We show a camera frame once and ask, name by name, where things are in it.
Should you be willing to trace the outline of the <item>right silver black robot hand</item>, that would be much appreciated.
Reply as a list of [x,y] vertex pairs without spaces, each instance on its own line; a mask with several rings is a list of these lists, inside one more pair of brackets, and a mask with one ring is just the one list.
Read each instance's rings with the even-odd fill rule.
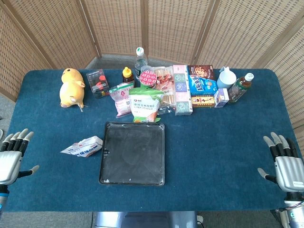
[[298,156],[295,143],[290,138],[270,133],[264,136],[273,157],[275,176],[266,173],[262,168],[257,171],[262,178],[279,186],[283,192],[304,191],[304,162]]

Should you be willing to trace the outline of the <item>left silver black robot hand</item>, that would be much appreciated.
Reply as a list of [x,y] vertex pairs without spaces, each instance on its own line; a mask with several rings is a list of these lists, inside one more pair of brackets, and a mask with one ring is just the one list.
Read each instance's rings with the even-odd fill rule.
[[36,165],[27,171],[20,170],[25,151],[33,135],[34,133],[29,132],[26,128],[21,132],[9,134],[2,142],[2,146],[0,147],[1,185],[9,186],[16,179],[30,176],[39,169],[39,165]]

